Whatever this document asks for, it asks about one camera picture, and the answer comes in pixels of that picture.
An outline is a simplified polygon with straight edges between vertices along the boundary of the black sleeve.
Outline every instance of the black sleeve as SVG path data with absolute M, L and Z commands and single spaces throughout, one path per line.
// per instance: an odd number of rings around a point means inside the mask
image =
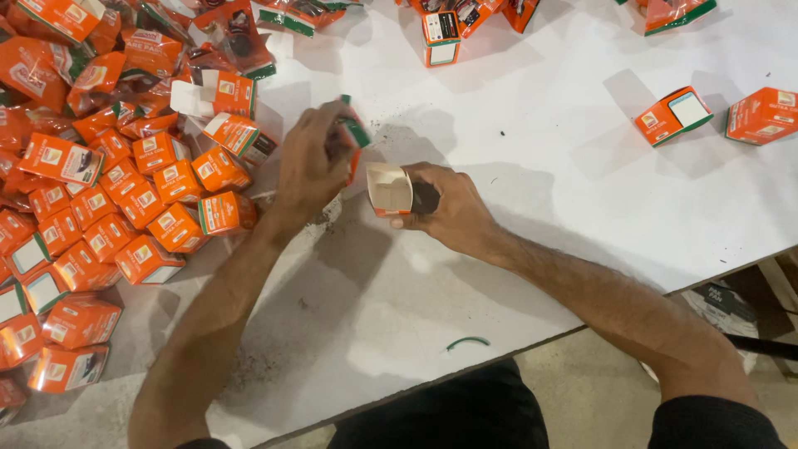
M 787 449 L 757 410 L 712 396 L 671 399 L 654 413 L 649 449 Z
M 230 447 L 219 439 L 202 438 L 183 443 L 175 449 L 230 449 Z

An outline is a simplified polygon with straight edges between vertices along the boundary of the table surface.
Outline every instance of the table surface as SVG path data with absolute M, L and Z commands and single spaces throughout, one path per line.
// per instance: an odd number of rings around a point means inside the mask
M 265 31 L 278 73 L 259 83 L 258 121 L 284 136 L 305 108 L 349 93 L 374 136 L 363 161 L 451 165 L 502 225 L 671 292 L 798 244 L 798 140 L 722 136 L 730 104 L 767 85 L 798 91 L 796 16 L 787 1 L 724 0 L 702 22 L 644 38 L 633 5 L 543 0 L 526 34 L 491 17 L 454 66 L 428 70 L 420 19 L 377 0 L 314 39 Z M 632 117 L 685 85 L 716 117 L 651 148 Z M 255 170 L 251 193 L 274 188 L 278 165 Z M 581 324 L 519 278 L 391 229 L 364 181 L 360 170 L 263 289 L 208 413 L 233 448 Z M 112 294 L 127 311 L 103 381 L 34 396 L 0 442 L 124 447 L 147 366 L 234 244 L 214 239 L 163 287 L 120 282 Z M 445 351 L 463 336 L 491 345 Z

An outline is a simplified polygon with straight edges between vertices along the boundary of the left hand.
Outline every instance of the left hand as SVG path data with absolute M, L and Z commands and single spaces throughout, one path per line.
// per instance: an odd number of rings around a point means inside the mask
M 341 101 L 308 109 L 282 144 L 277 200 L 269 213 L 298 232 L 346 186 L 354 149 L 340 142 L 335 126 L 340 117 L 352 117 Z

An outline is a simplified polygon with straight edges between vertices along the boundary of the orange cardboard box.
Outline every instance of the orange cardboard box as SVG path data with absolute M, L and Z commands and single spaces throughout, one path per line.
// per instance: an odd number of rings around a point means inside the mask
M 222 236 L 255 227 L 257 215 L 251 199 L 225 192 L 199 202 L 199 223 L 205 235 Z
M 714 117 L 692 86 L 681 88 L 651 106 L 634 120 L 652 146 L 659 146 L 704 125 Z
M 172 110 L 195 117 L 213 118 L 226 112 L 255 118 L 255 81 L 221 70 L 202 70 L 202 85 L 172 83 Z
M 61 210 L 39 223 L 39 232 L 51 257 L 61 255 L 83 237 L 72 209 Z
M 135 187 L 119 202 L 119 207 L 136 229 L 146 228 L 166 210 L 166 206 L 158 197 L 158 192 L 149 182 Z
M 69 286 L 52 264 L 40 268 L 22 281 L 22 291 L 36 315 L 47 312 L 56 302 L 70 294 Z
M 454 12 L 426 14 L 421 17 L 421 27 L 424 29 L 425 66 L 438 67 L 457 62 L 460 31 Z
M 137 185 L 145 182 L 147 179 L 141 176 L 130 159 L 119 162 L 100 178 L 100 185 L 116 204 L 128 196 Z
M 6 262 L 8 268 L 11 268 L 14 277 L 16 277 L 23 286 L 36 271 L 53 263 L 53 260 L 47 252 L 45 242 L 41 239 L 41 235 L 39 235 L 38 232 L 34 232 L 32 236 L 28 237 L 28 240 L 14 250 L 10 256 L 4 256 L 3 261 Z
M 262 133 L 249 118 L 219 113 L 211 120 L 203 134 L 224 149 L 255 166 L 266 162 L 279 146 L 275 139 Z
M 15 367 L 36 355 L 45 343 L 41 327 L 33 313 L 19 315 L 3 323 L 0 340 L 6 363 Z
M 102 171 L 103 154 L 84 146 L 33 133 L 19 168 L 59 181 L 93 187 Z
M 11 268 L 8 268 L 6 262 L 3 259 L 0 259 L 0 288 L 4 288 L 12 279 L 14 278 L 14 273 L 11 271 Z
M 149 175 L 164 169 L 182 159 L 189 159 L 191 153 L 183 142 L 178 141 L 166 131 L 133 142 L 133 156 L 139 173 Z
M 0 211 L 0 256 L 8 256 L 36 232 L 36 225 L 11 209 Z
M 0 328 L 3 323 L 17 315 L 24 315 L 28 312 L 28 303 L 25 301 L 25 292 L 17 282 L 8 288 L 0 291 Z
M 413 183 L 396 165 L 369 162 L 365 166 L 369 199 L 377 217 L 410 213 L 413 206 Z
M 34 215 L 39 222 L 69 207 L 69 196 L 62 185 L 34 190 L 28 195 L 28 200 L 34 207 Z
M 137 237 L 114 260 L 131 285 L 163 284 L 186 265 L 183 258 L 166 252 L 152 236 Z
M 94 295 L 70 295 L 53 306 L 41 334 L 68 349 L 105 343 L 121 312 Z
M 0 379 L 0 428 L 14 419 L 27 400 L 25 393 L 13 380 Z
M 128 140 L 122 137 L 115 129 L 108 129 L 100 134 L 97 140 L 92 142 L 89 147 L 105 155 L 105 163 L 102 168 L 103 174 L 116 167 L 123 159 L 133 156 L 133 150 Z
M 202 232 L 199 213 L 180 203 L 172 205 L 147 229 L 169 252 L 195 252 L 210 240 Z
M 104 290 L 120 278 L 119 268 L 115 264 L 98 262 L 83 240 L 67 250 L 53 266 L 72 292 Z
M 175 201 L 196 203 L 205 189 L 197 181 L 191 163 L 183 159 L 152 175 L 160 200 L 169 205 Z
M 228 185 L 233 185 L 237 189 L 245 189 L 252 184 L 249 173 L 229 154 L 226 154 L 221 145 L 199 155 L 192 162 L 192 167 L 197 172 L 205 189 L 211 192 L 224 189 Z
M 94 256 L 104 264 L 112 264 L 113 257 L 139 233 L 121 215 L 111 213 L 102 217 L 84 235 Z
M 86 189 L 69 203 L 75 212 L 77 223 L 84 231 L 100 220 L 100 218 L 114 212 L 119 212 L 117 205 L 101 185 Z
M 729 108 L 726 137 L 754 145 L 798 131 L 798 93 L 764 87 Z
M 76 46 L 89 36 L 105 12 L 98 0 L 19 0 L 17 5 Z
M 100 379 L 107 357 L 108 347 L 103 344 L 77 349 L 47 344 L 39 352 L 28 387 L 47 393 L 63 393 L 91 385 Z

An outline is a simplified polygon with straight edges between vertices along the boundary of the right hand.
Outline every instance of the right hand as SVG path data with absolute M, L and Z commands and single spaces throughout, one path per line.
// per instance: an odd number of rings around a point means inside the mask
M 285 221 L 287 228 L 302 229 L 346 186 L 354 149 L 341 145 L 335 124 L 352 115 L 341 101 L 325 103 L 306 110 L 286 135 L 275 202 L 278 212 L 272 215 Z
M 471 177 L 428 162 L 402 168 L 411 181 L 431 184 L 440 201 L 434 213 L 402 215 L 391 219 L 391 226 L 424 231 L 453 251 L 491 262 L 493 242 L 506 232 L 493 220 Z

